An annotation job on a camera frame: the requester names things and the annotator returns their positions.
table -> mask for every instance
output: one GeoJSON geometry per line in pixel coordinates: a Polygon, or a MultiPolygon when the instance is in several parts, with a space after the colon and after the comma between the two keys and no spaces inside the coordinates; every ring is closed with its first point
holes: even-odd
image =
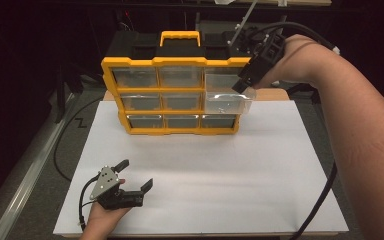
{"type": "MultiPolygon", "coordinates": [[[[76,237],[84,184],[123,159],[126,191],[150,178],[144,206],[114,236],[279,236],[303,223],[326,182],[293,101],[255,101],[235,135],[128,135],[114,101],[99,104],[54,234],[76,237]]],[[[89,196],[93,184],[86,191],[89,196]]],[[[90,205],[84,207],[88,217],[90,205]]],[[[307,234],[336,234],[347,225],[329,193],[307,234]]]]}

forearm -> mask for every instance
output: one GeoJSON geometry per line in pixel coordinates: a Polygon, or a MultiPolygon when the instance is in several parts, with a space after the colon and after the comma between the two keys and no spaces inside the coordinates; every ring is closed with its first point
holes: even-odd
{"type": "Polygon", "coordinates": [[[342,184],[365,236],[384,238],[384,98],[339,56],[322,63],[315,83],[342,184]]]}

